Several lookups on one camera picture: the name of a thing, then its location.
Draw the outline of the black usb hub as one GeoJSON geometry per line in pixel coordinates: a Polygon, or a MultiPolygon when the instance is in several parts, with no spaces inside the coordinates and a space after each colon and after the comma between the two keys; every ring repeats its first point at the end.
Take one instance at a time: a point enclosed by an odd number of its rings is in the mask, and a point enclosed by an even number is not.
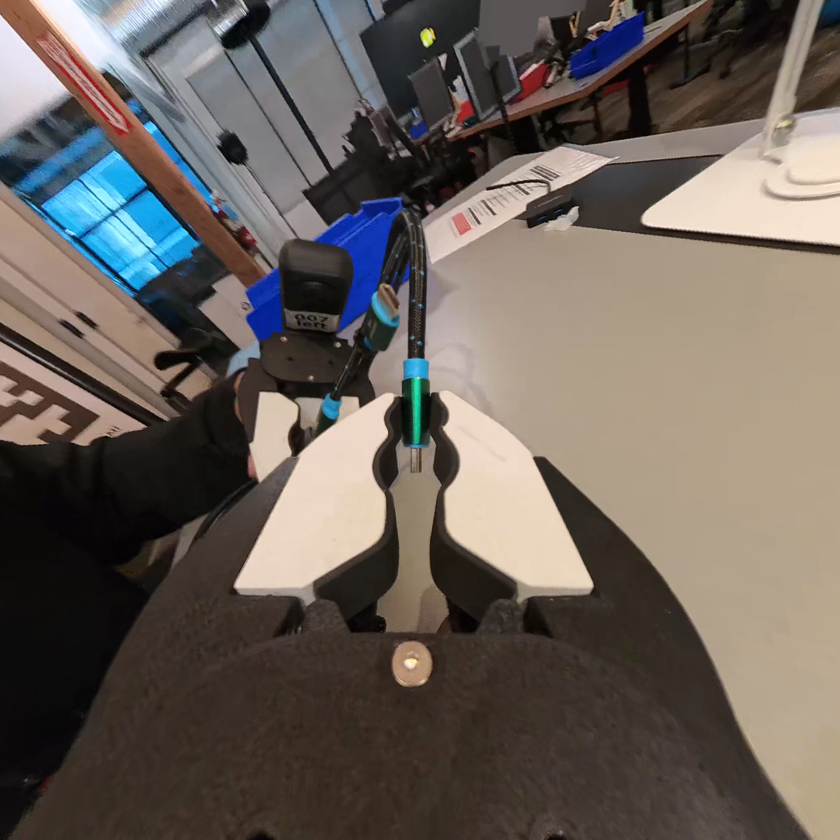
{"type": "Polygon", "coordinates": [[[562,186],[529,201],[522,218],[527,228],[536,228],[561,217],[567,217],[569,214],[576,217],[579,213],[579,204],[572,190],[568,186],[562,186]]]}

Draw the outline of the white cabinet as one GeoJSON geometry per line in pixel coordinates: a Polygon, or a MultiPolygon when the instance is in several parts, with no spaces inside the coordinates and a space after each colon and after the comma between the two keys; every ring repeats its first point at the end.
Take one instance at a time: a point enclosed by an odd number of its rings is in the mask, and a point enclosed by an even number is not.
{"type": "Polygon", "coordinates": [[[3,291],[14,289],[96,361],[159,395],[164,382],[154,357],[173,347],[172,336],[5,185],[1,194],[3,291]]]}

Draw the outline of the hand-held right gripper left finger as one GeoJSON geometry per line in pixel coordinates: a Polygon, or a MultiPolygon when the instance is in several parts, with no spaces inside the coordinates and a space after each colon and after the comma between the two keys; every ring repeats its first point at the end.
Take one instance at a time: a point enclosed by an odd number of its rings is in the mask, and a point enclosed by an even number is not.
{"type": "Polygon", "coordinates": [[[389,591],[400,409],[383,394],[302,450],[235,580],[238,594],[372,604],[389,591]]]}

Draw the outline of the white paper sheet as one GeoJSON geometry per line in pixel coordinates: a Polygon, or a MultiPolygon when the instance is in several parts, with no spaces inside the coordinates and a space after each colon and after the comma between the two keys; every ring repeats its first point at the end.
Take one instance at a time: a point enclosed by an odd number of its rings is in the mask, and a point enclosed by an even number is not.
{"type": "Polygon", "coordinates": [[[433,265],[523,215],[533,198],[556,187],[571,187],[613,162],[613,158],[569,147],[539,155],[454,209],[424,224],[427,262],[433,265]]]}

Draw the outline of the black white marker board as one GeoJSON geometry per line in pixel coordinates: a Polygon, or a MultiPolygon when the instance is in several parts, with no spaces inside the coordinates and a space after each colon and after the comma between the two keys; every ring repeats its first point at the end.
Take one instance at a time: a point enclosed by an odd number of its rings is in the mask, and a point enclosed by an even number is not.
{"type": "Polygon", "coordinates": [[[145,423],[2,344],[1,439],[21,445],[89,445],[145,423]]]}

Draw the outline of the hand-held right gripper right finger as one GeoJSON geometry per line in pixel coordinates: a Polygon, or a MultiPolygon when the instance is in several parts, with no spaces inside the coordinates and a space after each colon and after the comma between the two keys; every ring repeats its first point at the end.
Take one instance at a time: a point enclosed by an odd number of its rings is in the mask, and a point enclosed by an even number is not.
{"type": "Polygon", "coordinates": [[[440,484],[431,573],[452,605],[593,593],[592,577],[525,444],[450,391],[431,397],[431,435],[440,484]]]}

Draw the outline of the black light stand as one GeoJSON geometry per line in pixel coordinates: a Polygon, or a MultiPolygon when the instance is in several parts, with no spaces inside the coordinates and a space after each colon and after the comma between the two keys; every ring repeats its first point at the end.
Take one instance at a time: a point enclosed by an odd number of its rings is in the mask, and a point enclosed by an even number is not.
{"type": "Polygon", "coordinates": [[[242,49],[250,46],[255,52],[260,64],[272,80],[275,88],[284,100],[296,120],[298,127],[304,133],[310,146],[318,156],[325,172],[332,174],[333,166],[326,155],[309,123],[304,118],[299,106],[291,96],[286,84],[280,78],[277,69],[268,57],[263,45],[259,41],[260,33],[267,27],[271,18],[269,2],[266,1],[235,1],[228,2],[227,10],[218,12],[218,21],[213,25],[214,32],[225,50],[242,49]]]}

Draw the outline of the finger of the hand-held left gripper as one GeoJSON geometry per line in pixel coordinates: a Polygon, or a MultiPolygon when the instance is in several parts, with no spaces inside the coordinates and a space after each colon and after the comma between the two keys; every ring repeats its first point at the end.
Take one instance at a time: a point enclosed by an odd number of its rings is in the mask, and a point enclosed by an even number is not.
{"type": "Polygon", "coordinates": [[[292,457],[291,437],[299,428],[300,406],[277,392],[261,392],[250,442],[254,478],[267,478],[281,463],[292,457]]]}
{"type": "MultiPolygon", "coordinates": [[[[291,435],[291,452],[299,454],[304,448],[310,445],[313,439],[318,437],[322,430],[319,430],[319,416],[322,408],[322,399],[316,397],[299,397],[297,404],[300,408],[298,428],[291,435]]],[[[335,419],[327,419],[324,430],[340,423],[345,418],[360,409],[360,400],[356,396],[345,396],[339,407],[335,419]]]]}

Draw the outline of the grey computer monitor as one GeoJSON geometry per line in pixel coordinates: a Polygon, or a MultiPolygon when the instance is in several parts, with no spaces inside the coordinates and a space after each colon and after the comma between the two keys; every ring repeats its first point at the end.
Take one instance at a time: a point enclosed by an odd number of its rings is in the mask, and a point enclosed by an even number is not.
{"type": "Polygon", "coordinates": [[[455,43],[455,55],[479,122],[499,112],[499,101],[509,104],[522,93],[515,60],[503,54],[498,46],[485,47],[478,28],[455,43]]]}
{"type": "Polygon", "coordinates": [[[455,116],[455,105],[437,58],[432,58],[408,77],[426,133],[442,130],[455,116]]]}

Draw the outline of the person's left forearm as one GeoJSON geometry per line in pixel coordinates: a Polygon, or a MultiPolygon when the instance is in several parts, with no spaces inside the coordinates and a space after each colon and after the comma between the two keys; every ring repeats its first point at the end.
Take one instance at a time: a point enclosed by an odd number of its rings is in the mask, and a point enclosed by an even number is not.
{"type": "Polygon", "coordinates": [[[76,557],[120,564],[230,497],[249,480],[241,377],[179,417],[117,437],[2,442],[2,572],[76,557]]]}

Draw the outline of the wooden work table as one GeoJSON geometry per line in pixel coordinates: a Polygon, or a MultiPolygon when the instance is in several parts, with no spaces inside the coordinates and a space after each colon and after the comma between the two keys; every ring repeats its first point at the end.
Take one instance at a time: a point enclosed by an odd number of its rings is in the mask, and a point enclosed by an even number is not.
{"type": "Polygon", "coordinates": [[[591,117],[559,122],[550,119],[543,127],[556,139],[567,141],[572,132],[591,125],[593,140],[604,140],[600,103],[607,88],[614,88],[620,82],[626,83],[628,121],[625,129],[616,139],[635,139],[646,137],[653,132],[654,125],[650,115],[646,68],[656,65],[665,56],[670,47],[675,46],[677,36],[684,34],[685,70],[690,62],[688,30],[690,25],[711,10],[712,1],[697,2],[679,10],[659,21],[646,25],[641,41],[610,65],[599,69],[595,74],[582,79],[574,79],[565,74],[550,88],[540,88],[525,99],[506,107],[505,115],[495,114],[469,127],[458,129],[450,139],[463,141],[475,135],[488,135],[501,126],[511,129],[515,123],[527,118],[541,120],[560,111],[566,111],[576,103],[580,110],[589,109],[591,117]]]}

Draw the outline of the white square pad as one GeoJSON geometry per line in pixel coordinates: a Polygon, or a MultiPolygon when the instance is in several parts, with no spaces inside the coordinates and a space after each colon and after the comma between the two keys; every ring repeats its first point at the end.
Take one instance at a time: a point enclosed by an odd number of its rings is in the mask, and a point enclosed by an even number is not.
{"type": "MultiPolygon", "coordinates": [[[[838,109],[797,115],[837,116],[838,109]]],[[[787,201],[768,194],[764,180],[774,165],[761,156],[762,134],[755,133],[705,171],[652,205],[642,222],[651,228],[777,239],[839,246],[839,198],[787,201]]]]}

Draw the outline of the wooden beam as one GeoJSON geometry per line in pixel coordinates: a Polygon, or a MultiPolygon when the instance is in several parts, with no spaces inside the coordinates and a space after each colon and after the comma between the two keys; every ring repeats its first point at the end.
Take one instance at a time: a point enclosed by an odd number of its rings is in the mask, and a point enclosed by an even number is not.
{"type": "Polygon", "coordinates": [[[122,156],[161,196],[200,241],[245,287],[265,275],[163,152],[112,85],[46,14],[30,1],[2,1],[2,19],[79,101],[122,156]]]}

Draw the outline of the large black monitor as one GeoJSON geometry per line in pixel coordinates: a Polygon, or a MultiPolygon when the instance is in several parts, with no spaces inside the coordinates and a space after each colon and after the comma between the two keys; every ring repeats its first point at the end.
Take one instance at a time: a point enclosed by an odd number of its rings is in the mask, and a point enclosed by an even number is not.
{"type": "Polygon", "coordinates": [[[411,108],[409,77],[429,60],[447,57],[447,81],[459,74],[455,45],[478,27],[479,16],[480,1],[413,1],[360,33],[374,74],[394,109],[411,108]]]}

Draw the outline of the black office chair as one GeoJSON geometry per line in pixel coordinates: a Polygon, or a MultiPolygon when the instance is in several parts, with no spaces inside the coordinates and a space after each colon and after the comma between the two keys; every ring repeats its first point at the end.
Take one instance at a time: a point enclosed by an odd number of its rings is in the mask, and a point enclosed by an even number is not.
{"type": "Polygon", "coordinates": [[[219,375],[226,372],[237,349],[227,336],[216,330],[189,328],[184,331],[177,347],[160,351],[153,359],[158,372],[174,373],[160,390],[164,402],[177,414],[183,415],[192,404],[192,399],[182,391],[184,383],[199,371],[215,382],[219,375]]]}

